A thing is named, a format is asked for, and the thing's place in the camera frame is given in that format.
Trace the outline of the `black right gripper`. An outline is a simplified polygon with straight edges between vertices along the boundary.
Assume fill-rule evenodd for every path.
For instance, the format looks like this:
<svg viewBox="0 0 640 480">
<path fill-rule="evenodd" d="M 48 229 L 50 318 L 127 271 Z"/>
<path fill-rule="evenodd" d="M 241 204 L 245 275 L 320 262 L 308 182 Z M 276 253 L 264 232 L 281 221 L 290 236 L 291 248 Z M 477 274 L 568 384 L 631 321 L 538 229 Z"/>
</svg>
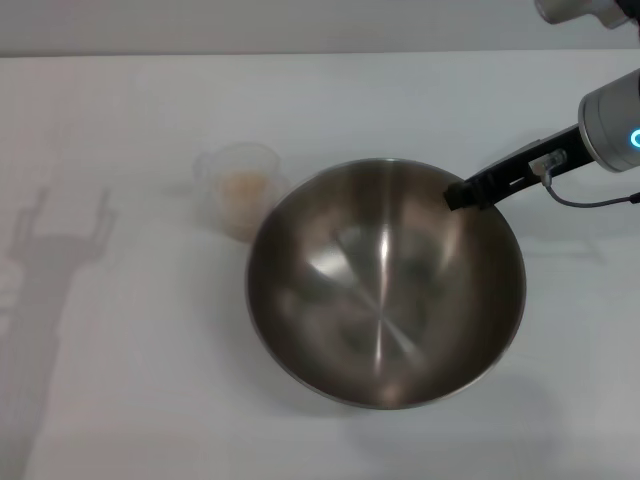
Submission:
<svg viewBox="0 0 640 480">
<path fill-rule="evenodd" d="M 480 210 L 538 184 L 550 184 L 554 176 L 594 163 L 577 124 L 541 140 L 484 168 L 464 181 L 452 183 L 443 193 L 451 211 Z"/>
</svg>

